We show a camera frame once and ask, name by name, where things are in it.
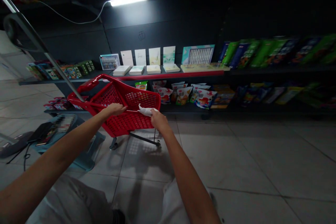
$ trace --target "white cable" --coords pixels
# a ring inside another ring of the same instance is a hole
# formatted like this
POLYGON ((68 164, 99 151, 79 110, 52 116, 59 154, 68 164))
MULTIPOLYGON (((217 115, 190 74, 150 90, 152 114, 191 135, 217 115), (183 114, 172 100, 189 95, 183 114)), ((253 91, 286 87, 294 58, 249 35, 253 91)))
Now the white cable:
POLYGON ((89 21, 89 22, 83 22, 83 23, 76 23, 76 22, 74 22, 74 21, 71 21, 70 19, 67 19, 66 17, 64 17, 64 16, 62 16, 61 14, 59 14, 57 11, 55 11, 53 8, 51 8, 51 7, 50 7, 49 5, 47 5, 46 3, 41 2, 41 1, 39 1, 39 2, 42 3, 42 4, 44 4, 45 6, 49 7, 49 8, 52 9, 57 15, 60 15, 62 18, 64 18, 64 19, 70 21, 71 23, 75 23, 75 24, 77 24, 77 25, 79 25, 79 24, 80 24, 80 25, 83 25, 83 24, 86 24, 86 23, 93 23, 94 21, 96 21, 96 20, 99 18, 100 14, 102 13, 105 4, 107 4, 109 1, 106 1, 106 2, 103 4, 103 6, 102 6, 102 8, 101 8, 101 11, 99 12, 99 14, 98 14, 98 16, 96 17, 95 20, 93 20, 93 21, 89 21))

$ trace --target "white card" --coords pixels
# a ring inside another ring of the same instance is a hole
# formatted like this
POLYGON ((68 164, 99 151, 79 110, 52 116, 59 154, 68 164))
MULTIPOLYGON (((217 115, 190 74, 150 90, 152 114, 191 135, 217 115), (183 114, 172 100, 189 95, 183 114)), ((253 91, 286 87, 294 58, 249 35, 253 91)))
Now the white card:
POLYGON ((161 65, 161 47, 149 48, 149 64, 161 65))
POLYGON ((133 64, 133 56, 132 56, 132 51, 121 51, 121 58, 122 58, 122 64, 123 65, 130 65, 134 66, 133 64))
POLYGON ((136 65, 147 65, 146 49, 134 50, 136 65))
POLYGON ((163 48, 163 65, 175 63, 175 46, 163 48))

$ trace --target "forearm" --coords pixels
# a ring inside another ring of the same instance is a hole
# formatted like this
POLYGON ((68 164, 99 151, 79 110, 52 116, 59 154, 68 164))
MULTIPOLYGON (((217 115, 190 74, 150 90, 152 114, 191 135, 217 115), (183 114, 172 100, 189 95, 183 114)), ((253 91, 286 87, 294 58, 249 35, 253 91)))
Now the forearm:
POLYGON ((218 214, 196 170, 171 129, 163 138, 168 148, 176 182, 189 220, 195 223, 220 223, 218 214))
POLYGON ((1 191, 0 215, 9 223, 24 223, 56 180, 86 148, 108 117, 109 114, 103 110, 79 125, 57 141, 26 172, 1 191))

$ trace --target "hand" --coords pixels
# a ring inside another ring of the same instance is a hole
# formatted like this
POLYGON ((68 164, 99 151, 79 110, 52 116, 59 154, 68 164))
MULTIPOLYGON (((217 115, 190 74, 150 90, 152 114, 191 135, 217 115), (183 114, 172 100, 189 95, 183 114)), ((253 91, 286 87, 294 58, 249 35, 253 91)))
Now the hand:
POLYGON ((161 134, 171 130, 171 127, 168 124, 167 117, 165 117, 159 111, 155 111, 154 109, 152 109, 151 112, 152 112, 151 121, 154 128, 156 128, 161 134))
POLYGON ((108 113, 109 116, 118 116, 125 112, 127 107, 124 107, 123 105, 119 103, 111 103, 107 108, 104 108, 103 110, 108 113))

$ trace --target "shopping basket handle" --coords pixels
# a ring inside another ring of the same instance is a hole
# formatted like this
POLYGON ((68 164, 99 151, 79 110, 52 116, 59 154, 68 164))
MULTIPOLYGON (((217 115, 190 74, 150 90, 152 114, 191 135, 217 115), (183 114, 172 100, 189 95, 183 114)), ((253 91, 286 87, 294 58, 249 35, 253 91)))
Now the shopping basket handle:
POLYGON ((100 79, 107 79, 108 81, 112 82, 113 78, 106 74, 100 74, 96 78, 93 78, 91 80, 88 80, 87 82, 83 83, 79 86, 77 89, 79 93, 87 92, 93 89, 95 86, 98 85, 100 79))

